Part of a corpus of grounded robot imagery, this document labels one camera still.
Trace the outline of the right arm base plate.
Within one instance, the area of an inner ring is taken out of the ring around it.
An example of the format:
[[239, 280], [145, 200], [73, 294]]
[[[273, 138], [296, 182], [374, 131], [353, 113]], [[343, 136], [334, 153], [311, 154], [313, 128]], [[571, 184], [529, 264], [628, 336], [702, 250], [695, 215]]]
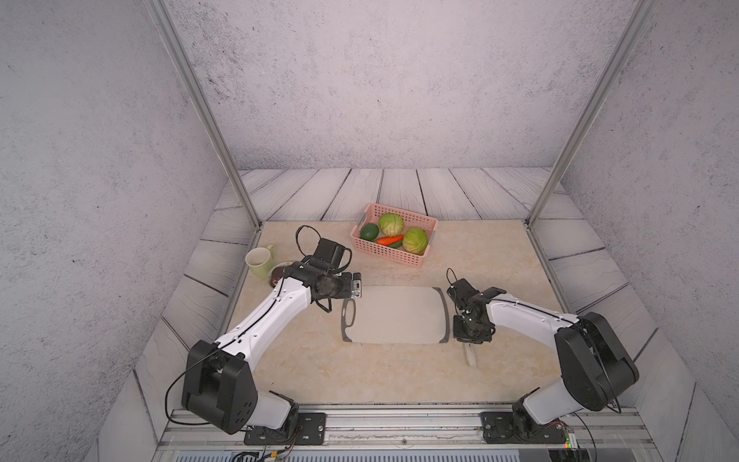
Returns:
[[560, 421], [540, 425], [525, 412], [483, 412], [480, 421], [487, 444], [565, 445], [569, 441]]

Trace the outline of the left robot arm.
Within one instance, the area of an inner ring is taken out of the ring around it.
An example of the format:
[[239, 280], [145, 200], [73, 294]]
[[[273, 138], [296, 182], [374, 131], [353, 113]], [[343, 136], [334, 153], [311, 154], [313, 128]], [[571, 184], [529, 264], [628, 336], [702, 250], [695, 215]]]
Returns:
[[329, 313], [333, 300], [359, 298], [361, 275], [348, 270], [353, 252], [319, 238], [316, 250], [284, 269], [271, 293], [241, 323], [213, 343], [189, 351], [182, 406], [227, 434], [263, 429], [280, 441], [298, 432], [298, 405], [257, 389], [253, 372], [289, 323], [310, 305]]

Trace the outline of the white plastic knife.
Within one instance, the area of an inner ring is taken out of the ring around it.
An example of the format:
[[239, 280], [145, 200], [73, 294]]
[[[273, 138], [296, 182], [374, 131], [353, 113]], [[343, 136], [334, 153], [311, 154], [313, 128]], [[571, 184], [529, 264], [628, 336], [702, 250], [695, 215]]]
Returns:
[[475, 348], [473, 347], [473, 344], [463, 344], [465, 357], [468, 365], [471, 368], [477, 368], [477, 354], [475, 353]]

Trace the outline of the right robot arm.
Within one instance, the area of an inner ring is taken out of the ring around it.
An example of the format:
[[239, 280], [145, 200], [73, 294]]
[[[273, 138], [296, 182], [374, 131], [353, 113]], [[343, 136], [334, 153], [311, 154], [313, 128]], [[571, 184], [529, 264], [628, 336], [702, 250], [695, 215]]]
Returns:
[[448, 288], [456, 314], [453, 336], [467, 344], [492, 340], [500, 326], [519, 332], [557, 354], [561, 377], [513, 406], [522, 431], [549, 425], [581, 409], [600, 411], [617, 403], [639, 380], [639, 371], [608, 320], [581, 317], [525, 303], [502, 289], [479, 291], [465, 279]]

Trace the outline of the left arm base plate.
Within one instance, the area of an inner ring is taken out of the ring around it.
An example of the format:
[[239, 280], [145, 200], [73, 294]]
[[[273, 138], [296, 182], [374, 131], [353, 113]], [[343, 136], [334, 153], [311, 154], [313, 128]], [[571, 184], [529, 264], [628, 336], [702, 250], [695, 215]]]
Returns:
[[248, 425], [246, 446], [321, 446], [326, 429], [325, 413], [292, 411], [279, 429]]

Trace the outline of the white cutting board grey rim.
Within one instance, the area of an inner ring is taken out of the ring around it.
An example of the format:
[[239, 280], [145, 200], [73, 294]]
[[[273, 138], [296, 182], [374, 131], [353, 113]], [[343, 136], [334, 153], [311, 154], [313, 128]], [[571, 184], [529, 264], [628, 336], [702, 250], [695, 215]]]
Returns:
[[341, 332], [347, 343], [446, 344], [450, 310], [438, 287], [366, 286], [344, 301]]

